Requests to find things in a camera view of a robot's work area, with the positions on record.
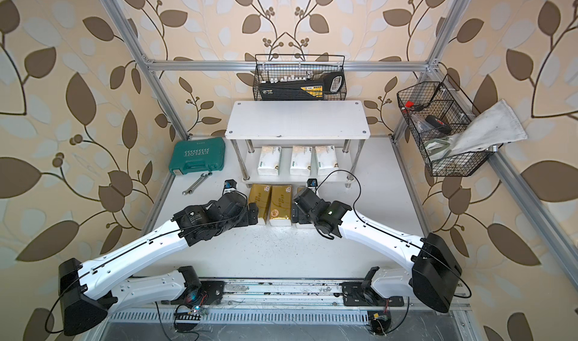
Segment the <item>white tissue pack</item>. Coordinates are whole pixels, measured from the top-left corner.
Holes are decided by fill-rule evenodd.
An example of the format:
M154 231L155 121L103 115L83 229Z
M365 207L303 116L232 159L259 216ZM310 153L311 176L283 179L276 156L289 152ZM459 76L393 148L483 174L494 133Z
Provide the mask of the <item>white tissue pack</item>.
M293 146L290 175L309 177L312 168L312 147Z
M261 148L257 173L262 176L278 176L281 162L280 146L263 146Z
M317 174L326 176L339 168L336 149L333 145L315 147Z

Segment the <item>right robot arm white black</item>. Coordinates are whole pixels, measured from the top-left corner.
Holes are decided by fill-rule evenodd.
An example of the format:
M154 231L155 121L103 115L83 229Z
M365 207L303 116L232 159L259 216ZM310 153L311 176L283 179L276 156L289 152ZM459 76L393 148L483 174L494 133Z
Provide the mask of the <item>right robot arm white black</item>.
M399 232L363 216L353 206L327 202L308 188L298 193L294 204L325 239L361 243L400 266L370 270L367 295L383 299L415 296L434 311L449 311L462 268L443 238L434 233L420 237Z

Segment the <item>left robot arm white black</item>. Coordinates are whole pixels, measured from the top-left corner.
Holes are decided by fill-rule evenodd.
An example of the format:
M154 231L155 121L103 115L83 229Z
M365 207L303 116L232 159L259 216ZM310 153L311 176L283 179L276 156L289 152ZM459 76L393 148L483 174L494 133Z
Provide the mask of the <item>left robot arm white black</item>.
M192 300L201 288L193 267L136 279L155 262L235 227L258 222L259 208L237 190L205 205L189 205L143 237L99 258L71 258L59 266L63 334L75 336L96 327L111 314L161 300Z

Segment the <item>gold tissue pack left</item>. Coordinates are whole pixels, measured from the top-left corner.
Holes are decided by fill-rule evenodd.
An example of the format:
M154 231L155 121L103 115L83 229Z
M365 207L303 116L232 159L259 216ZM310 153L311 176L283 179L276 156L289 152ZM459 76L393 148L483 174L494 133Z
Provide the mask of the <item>gold tissue pack left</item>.
M269 184L253 184L249 194L249 202L255 203L258 208L257 223L266 225L268 219L272 186Z

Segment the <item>gold tissue pack middle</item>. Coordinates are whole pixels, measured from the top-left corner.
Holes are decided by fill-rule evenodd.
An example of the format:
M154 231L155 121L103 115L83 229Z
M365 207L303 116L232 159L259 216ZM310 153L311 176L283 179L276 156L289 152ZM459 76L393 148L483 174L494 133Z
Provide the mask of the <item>gold tissue pack middle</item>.
M269 225L271 227L290 227L292 225L292 190L290 184L272 187L269 206Z

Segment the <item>white two-tier shelf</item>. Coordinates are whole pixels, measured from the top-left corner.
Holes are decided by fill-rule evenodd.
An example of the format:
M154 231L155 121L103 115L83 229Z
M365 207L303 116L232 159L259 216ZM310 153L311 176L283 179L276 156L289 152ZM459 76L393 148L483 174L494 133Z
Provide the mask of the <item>white two-tier shelf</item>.
M295 145L333 145L344 171L328 181L347 184L370 128L360 101L240 101L233 106L225 137L236 151L242 180L248 185L306 183L306 175L290 174ZM257 171L262 147L267 145L281 147L278 175Z

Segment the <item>silver combination wrench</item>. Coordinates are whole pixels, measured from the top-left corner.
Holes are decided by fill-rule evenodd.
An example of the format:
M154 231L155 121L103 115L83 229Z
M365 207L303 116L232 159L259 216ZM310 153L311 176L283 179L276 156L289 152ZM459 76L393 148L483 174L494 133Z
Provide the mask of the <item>silver combination wrench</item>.
M182 192L183 195L190 195L192 194L207 178L212 176L212 172L203 173L199 176L199 178L191 184L186 190Z

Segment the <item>green tool case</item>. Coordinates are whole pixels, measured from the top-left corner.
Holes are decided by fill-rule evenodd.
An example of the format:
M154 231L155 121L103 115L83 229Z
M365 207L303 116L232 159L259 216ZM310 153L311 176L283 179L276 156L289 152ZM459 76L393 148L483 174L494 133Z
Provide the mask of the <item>green tool case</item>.
M181 141L174 147L169 170L173 175L221 171L224 156L225 142L222 138Z

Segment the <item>black yellow box in basket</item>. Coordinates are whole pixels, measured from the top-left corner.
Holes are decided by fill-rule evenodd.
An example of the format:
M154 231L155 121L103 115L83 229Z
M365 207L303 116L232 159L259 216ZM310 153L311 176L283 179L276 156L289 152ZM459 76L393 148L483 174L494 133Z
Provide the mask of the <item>black yellow box in basket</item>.
M255 101L343 101L346 99L346 77L342 71L314 74L273 76L259 80L254 87Z

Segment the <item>white cloth rag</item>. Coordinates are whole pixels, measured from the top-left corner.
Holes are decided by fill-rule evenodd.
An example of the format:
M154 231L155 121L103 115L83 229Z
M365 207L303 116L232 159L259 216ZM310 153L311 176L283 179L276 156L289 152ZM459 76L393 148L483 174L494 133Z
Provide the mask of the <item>white cloth rag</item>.
M465 131L425 142L430 160L485 151L491 146L526 140L524 130L514 110L501 99L484 111Z

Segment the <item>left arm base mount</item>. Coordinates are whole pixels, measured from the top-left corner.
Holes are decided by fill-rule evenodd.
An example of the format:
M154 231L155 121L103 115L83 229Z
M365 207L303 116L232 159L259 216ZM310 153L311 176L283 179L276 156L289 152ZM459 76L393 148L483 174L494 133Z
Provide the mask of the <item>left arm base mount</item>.
M224 296L224 281L201 281L200 289L197 291L185 291L176 300L163 300L162 305L184 305L188 308L195 306L219 305Z

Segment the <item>aluminium front rail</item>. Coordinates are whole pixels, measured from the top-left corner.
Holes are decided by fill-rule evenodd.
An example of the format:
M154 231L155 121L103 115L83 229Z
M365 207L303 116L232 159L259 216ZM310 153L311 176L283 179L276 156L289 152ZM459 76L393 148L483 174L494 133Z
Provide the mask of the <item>aluminium front rail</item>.
M343 304L341 284L359 282L357 280L312 280L312 279L204 279L224 281L224 296L220 307L245 306L248 308L307 308L307 307L348 307ZM117 302L108 308L113 315L128 309L153 305L163 300L176 300L188 290L180 276L165 274L150 277L130 277L111 290ZM187 309L208 308L195 306Z

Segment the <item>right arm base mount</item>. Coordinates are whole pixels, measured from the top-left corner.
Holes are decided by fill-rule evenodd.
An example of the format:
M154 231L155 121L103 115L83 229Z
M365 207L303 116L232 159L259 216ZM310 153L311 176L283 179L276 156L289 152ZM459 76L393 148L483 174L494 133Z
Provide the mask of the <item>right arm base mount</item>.
M361 282L343 282L341 284L343 304L348 307L402 307L403 297L379 296L370 286L364 287Z

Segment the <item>red-handled tool in basket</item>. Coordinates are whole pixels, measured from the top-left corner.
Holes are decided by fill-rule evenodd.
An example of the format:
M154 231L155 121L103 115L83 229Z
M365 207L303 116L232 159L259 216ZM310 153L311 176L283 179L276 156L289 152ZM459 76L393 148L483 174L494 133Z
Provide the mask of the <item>red-handled tool in basket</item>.
M424 106L421 104L415 104L414 102L407 101L405 105L402 107L402 112L404 114L409 114L410 112L420 112L424 110Z

